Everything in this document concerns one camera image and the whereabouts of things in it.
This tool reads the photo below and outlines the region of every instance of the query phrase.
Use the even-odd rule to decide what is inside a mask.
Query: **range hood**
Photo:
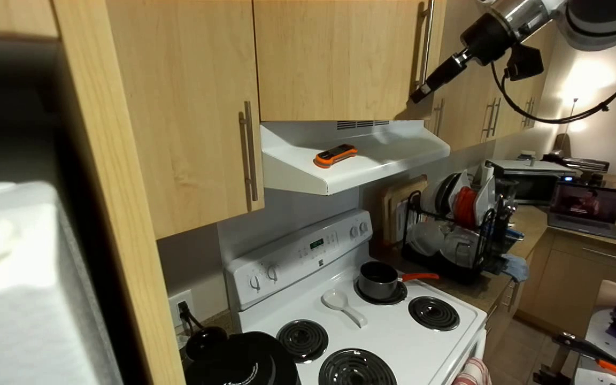
[[[333,195],[415,168],[424,168],[452,148],[424,129],[421,120],[376,125],[263,125],[265,189],[308,195]],[[312,158],[340,144],[360,149],[329,170]]]

